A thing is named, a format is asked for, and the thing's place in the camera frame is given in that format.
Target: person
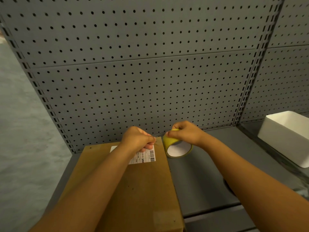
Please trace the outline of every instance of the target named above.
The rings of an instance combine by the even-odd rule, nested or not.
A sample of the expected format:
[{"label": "person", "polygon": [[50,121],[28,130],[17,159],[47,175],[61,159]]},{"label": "person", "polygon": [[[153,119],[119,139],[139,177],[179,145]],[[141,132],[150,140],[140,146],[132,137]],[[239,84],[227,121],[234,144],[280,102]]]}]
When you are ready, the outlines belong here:
[{"label": "person", "polygon": [[[260,231],[309,231],[309,202],[296,192],[250,164],[218,139],[183,121],[167,135],[202,148],[226,179]],[[151,149],[155,138],[130,127],[120,144],[30,232],[90,232],[95,228],[137,151]]]}]

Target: white container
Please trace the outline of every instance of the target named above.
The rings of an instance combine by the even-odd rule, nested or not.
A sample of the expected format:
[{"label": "white container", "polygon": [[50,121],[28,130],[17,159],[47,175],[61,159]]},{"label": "white container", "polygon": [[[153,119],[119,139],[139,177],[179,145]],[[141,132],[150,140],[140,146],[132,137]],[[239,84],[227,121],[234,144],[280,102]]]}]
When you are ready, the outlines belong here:
[{"label": "white container", "polygon": [[298,166],[309,167],[309,118],[292,111],[267,115],[258,137]]}]

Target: person's left hand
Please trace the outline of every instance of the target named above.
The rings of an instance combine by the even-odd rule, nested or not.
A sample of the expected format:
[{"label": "person's left hand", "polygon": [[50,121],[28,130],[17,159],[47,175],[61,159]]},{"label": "person's left hand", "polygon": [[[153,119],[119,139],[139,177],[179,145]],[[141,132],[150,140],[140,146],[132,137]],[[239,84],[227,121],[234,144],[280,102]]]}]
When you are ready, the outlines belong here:
[{"label": "person's left hand", "polygon": [[146,133],[144,130],[132,126],[123,134],[119,145],[126,146],[130,151],[136,153],[151,150],[155,143],[155,137]]}]

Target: person's right arm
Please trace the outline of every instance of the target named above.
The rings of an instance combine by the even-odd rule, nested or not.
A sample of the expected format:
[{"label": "person's right arm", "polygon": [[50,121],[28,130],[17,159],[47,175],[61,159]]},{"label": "person's right arm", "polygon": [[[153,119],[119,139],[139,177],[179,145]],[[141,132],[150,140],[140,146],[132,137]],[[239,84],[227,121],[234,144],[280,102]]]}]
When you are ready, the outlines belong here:
[{"label": "person's right arm", "polygon": [[309,202],[194,124],[167,135],[205,150],[260,231],[309,231]]}]

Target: concrete floor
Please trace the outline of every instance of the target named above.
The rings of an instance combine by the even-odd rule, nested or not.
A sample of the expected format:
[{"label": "concrete floor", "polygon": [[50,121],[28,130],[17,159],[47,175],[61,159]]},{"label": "concrete floor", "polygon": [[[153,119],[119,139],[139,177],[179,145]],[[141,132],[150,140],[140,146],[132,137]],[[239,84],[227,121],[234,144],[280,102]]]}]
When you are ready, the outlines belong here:
[{"label": "concrete floor", "polygon": [[0,231],[42,216],[71,153],[6,42],[0,44]]}]

